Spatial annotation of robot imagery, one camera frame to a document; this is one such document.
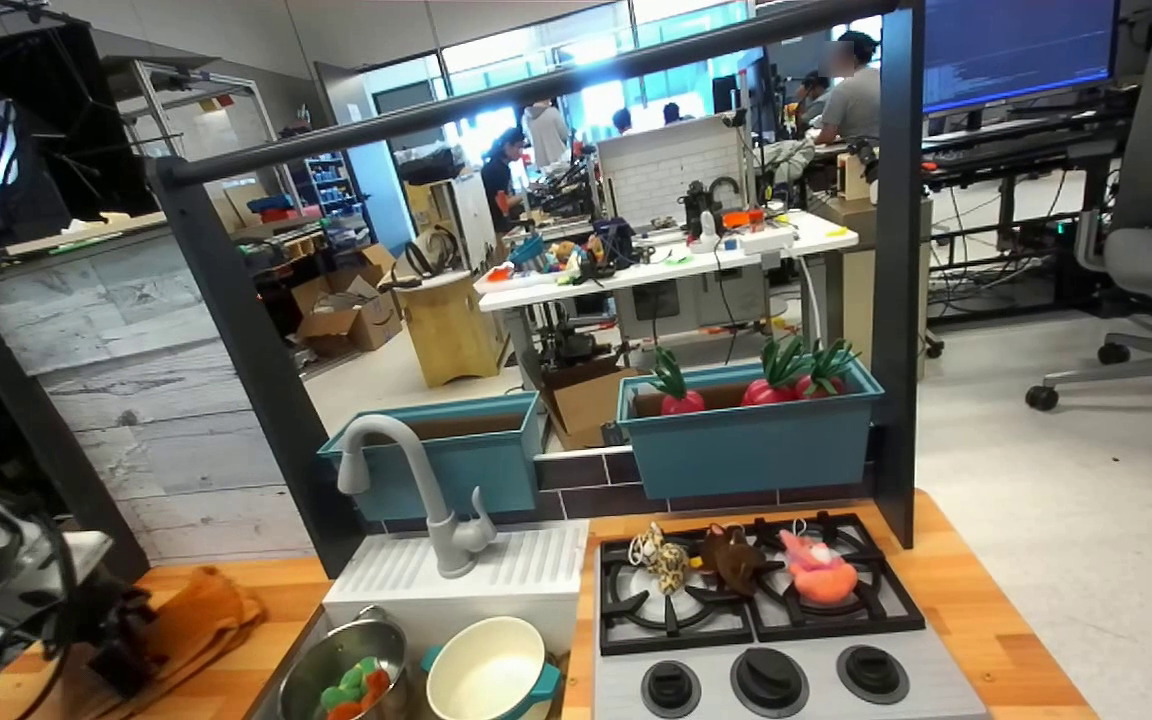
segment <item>sink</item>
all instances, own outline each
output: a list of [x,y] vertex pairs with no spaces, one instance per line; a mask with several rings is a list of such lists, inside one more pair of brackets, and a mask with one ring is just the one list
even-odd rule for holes
[[330,626],[381,605],[419,658],[484,618],[519,618],[550,654],[576,635],[584,522],[502,527],[498,550],[470,577],[443,579],[424,538],[368,538],[330,587]]

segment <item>wooden countertop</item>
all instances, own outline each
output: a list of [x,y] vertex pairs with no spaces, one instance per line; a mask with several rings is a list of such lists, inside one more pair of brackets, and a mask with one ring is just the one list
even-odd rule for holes
[[[977,552],[960,541],[960,531],[943,522],[943,513],[933,506],[933,495],[921,493],[917,501],[917,550],[905,552],[881,513],[865,506],[843,506],[865,522],[865,527],[881,541],[889,552],[889,565],[911,592],[911,601],[924,608],[924,618],[936,626],[948,654],[960,661],[970,680],[977,684],[982,702],[991,707],[991,717],[1094,717],[1090,702],[1072,688],[1072,680],[1060,671],[1052,654],[1039,644],[1039,635],[1026,626],[1026,618],[1011,608],[1011,601],[997,587],[997,579],[982,569]],[[627,541],[640,531],[654,515],[616,515],[595,522],[584,552],[584,579],[580,579],[580,605],[576,605],[576,649],[568,661],[568,692],[563,692],[563,720],[589,720],[591,717],[591,661],[595,661],[595,555],[591,550],[601,541]],[[707,527],[707,525],[732,525],[751,522],[747,513],[723,513],[723,515],[655,515],[666,531],[680,527]]]
[[[239,649],[221,658],[213,667],[203,667],[202,677],[194,677],[188,684],[179,684],[173,695],[156,702],[139,717],[159,717],[159,720],[247,717],[266,684],[271,680],[271,671],[291,654],[305,626],[330,597],[330,577],[315,560],[260,560],[260,565],[218,565],[218,569],[227,574],[266,605],[266,622],[254,626],[254,635]],[[151,601],[159,605],[183,587],[188,574],[194,569],[156,569],[139,579],[139,587],[148,587]],[[0,677],[0,720],[16,720],[25,705],[34,705],[50,671],[52,663],[45,663],[38,654],[22,658]]]

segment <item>white table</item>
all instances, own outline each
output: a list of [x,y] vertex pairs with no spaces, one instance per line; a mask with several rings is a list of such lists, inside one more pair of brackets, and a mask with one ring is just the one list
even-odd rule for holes
[[640,240],[640,250],[646,245],[655,250],[654,265],[638,265],[638,269],[625,269],[608,279],[584,279],[584,283],[563,283],[556,272],[550,272],[550,277],[531,272],[531,277],[513,277],[513,279],[498,279],[498,283],[488,277],[481,277],[478,279],[481,311],[494,311],[503,320],[523,376],[542,390],[542,360],[535,360],[531,324],[529,324],[531,306],[559,306],[559,301],[576,301],[576,296],[622,296],[625,301],[633,290],[646,290],[646,283],[721,277],[732,269],[760,269],[764,257],[777,257],[777,261],[801,261],[805,279],[809,279],[805,317],[809,317],[809,331],[817,337],[819,330],[814,317],[819,317],[819,291],[814,291],[814,272],[805,261],[827,257],[827,252],[847,252],[861,245],[861,236],[853,228],[827,223],[814,214],[787,214],[777,228],[739,234],[728,240],[738,240],[738,250],[723,245],[717,252],[703,252],[701,245],[693,245],[693,252],[678,252],[678,250],[683,250],[680,234],[654,234],[649,240]]

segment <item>gray floor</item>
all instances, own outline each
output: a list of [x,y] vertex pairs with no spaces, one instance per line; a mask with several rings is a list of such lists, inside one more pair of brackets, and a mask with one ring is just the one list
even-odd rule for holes
[[1152,382],[1026,390],[1097,354],[1090,317],[948,331],[921,421],[921,486],[1099,717],[1152,717]]

